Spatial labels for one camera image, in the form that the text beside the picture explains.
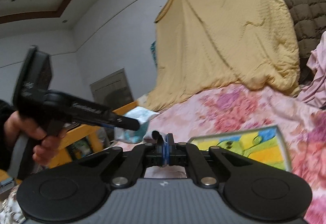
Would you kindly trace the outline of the person's left hand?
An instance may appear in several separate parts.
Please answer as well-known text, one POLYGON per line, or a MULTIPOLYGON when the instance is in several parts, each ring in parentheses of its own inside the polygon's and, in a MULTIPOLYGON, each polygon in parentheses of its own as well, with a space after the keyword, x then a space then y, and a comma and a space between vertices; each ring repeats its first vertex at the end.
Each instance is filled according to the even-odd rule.
POLYGON ((24 132, 30 138, 41 140, 40 145, 33 149, 33 160, 41 166, 48 166, 58 154, 61 140, 66 136, 67 130, 62 129, 57 136, 47 135, 32 119, 22 119, 15 111, 4 123, 4 135, 9 147, 13 147, 18 136, 24 132))

